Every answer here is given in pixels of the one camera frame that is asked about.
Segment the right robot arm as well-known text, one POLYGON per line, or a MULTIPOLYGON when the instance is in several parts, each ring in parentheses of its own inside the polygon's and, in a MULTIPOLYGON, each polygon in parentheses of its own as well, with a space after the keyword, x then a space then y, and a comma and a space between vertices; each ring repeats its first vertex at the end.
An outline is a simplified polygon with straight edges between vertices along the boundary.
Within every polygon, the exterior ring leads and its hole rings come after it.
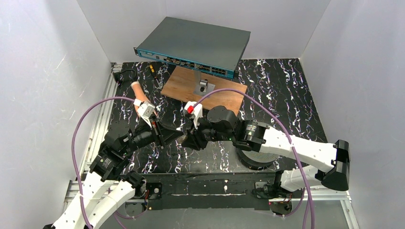
POLYGON ((266 167, 279 156, 306 164, 282 171, 269 189, 293 192, 319 185, 337 191, 349 189, 351 157, 345 140, 320 143, 287 135, 266 123, 241 120, 221 105, 203 116, 201 104, 188 102, 184 113, 191 118, 192 126, 181 143, 183 147, 202 150, 209 142, 229 141, 252 167, 266 167))

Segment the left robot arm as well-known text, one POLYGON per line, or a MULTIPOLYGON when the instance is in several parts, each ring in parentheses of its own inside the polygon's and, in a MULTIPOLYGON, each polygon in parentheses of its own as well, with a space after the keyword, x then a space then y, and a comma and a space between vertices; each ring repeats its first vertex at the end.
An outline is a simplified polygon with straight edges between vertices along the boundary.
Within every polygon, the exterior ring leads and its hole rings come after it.
POLYGON ((151 126, 141 121, 136 128, 127 121, 115 121, 104 136, 97 156, 89 167, 70 205, 46 229, 98 229, 127 200, 146 193, 146 179, 137 172, 122 172, 135 150, 154 143, 165 147, 183 136, 174 127, 151 119, 151 126))

